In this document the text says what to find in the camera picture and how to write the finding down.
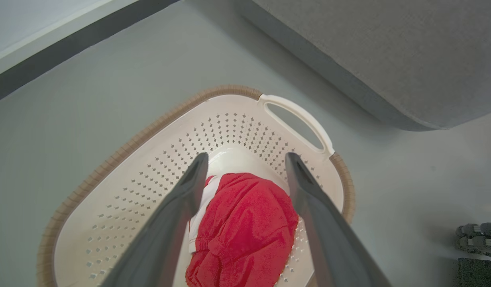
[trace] brown woven rim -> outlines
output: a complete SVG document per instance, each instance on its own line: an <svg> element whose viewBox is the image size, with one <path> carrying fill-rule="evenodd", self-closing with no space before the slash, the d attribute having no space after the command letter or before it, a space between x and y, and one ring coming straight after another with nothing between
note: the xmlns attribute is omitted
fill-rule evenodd
<svg viewBox="0 0 491 287"><path fill-rule="evenodd" d="M96 168L95 171L93 171L93 173L91 173L83 181L83 183L81 183L77 189L61 203L47 224L47 227L42 235L40 246L38 247L38 254L36 258L36 280L39 287L56 287L53 265L56 240L58 239L59 233L65 224L65 221L67 218L69 218L72 211L74 211L74 209L76 209L76 207L82 202L82 200L85 199L85 197L91 193L93 189L116 167L118 167L120 163L128 158L129 155L148 141L152 136L174 122L180 116L183 116L185 113L198 106L200 103L224 94L247 96L249 98L253 98L254 100L259 100L260 96L262 95L262 93L256 89L240 85L224 85L198 93L185 103L164 114L162 117L158 118L158 120L136 134L136 136L129 140L129 142L120 147L120 149L118 149L113 155L104 161L104 163ZM333 154L330 157L330 160L336 167L343 183L343 216L348 223L351 223L355 211L355 191L352 179L346 165L337 153Z"/></svg>

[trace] gray upholstered furniture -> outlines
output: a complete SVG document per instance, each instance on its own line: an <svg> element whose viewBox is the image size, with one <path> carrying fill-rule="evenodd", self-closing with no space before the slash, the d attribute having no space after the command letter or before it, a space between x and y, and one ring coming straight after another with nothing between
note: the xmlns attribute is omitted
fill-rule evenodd
<svg viewBox="0 0 491 287"><path fill-rule="evenodd" d="M237 0L253 24L383 122L491 112L491 0Z"/></svg>

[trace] red garment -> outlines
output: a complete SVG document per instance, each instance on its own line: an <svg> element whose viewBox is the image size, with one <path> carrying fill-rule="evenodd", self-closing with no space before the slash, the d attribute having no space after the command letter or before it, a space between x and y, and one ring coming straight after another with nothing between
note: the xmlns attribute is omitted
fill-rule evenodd
<svg viewBox="0 0 491 287"><path fill-rule="evenodd" d="M298 216L275 183L223 175L185 273L189 287L272 287L293 245Z"/></svg>

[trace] white plastic basket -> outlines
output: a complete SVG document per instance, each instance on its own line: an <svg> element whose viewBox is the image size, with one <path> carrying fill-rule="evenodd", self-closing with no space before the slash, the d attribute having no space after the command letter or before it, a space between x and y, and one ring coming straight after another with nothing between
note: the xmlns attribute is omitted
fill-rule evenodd
<svg viewBox="0 0 491 287"><path fill-rule="evenodd" d="M267 104L303 120L322 142L318 149ZM300 106L243 86L206 90L140 132L96 169L56 210L38 253L38 285L98 286L136 233L200 152L209 153L209 175L249 172L289 192L286 152L301 155L322 189L350 222L353 185L329 136ZM186 286L191 261L187 232L174 286ZM279 287L306 286L313 275L304 222Z"/></svg>

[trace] white handle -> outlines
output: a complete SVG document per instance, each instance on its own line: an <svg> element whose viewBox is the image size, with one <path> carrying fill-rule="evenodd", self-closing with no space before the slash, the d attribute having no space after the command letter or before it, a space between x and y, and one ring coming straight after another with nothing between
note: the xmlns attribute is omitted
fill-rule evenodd
<svg viewBox="0 0 491 287"><path fill-rule="evenodd" d="M314 118L309 112L307 112L305 109L302 109L301 106L291 102L291 100L286 100L285 98L282 98L280 96L273 96L271 94L262 94L258 102L260 103L260 105L263 106L265 111L272 118L274 118L277 122L279 122L279 124L284 126L292 134L294 134L299 140L303 141L308 147L314 149L315 152L324 154L327 159L334 154L331 139L329 138L329 135L325 131L324 127L322 127L322 125L316 120L316 118ZM282 107L283 109L286 109L287 111L297 116L297 118L302 120L309 128L311 128L311 130L318 137L318 140L322 143L322 146L324 148L319 149L318 147L315 147L311 142L301 136L298 132L292 129L292 127L290 127L282 119L280 119L275 113L273 113L269 109L267 104L273 104Z"/></svg>

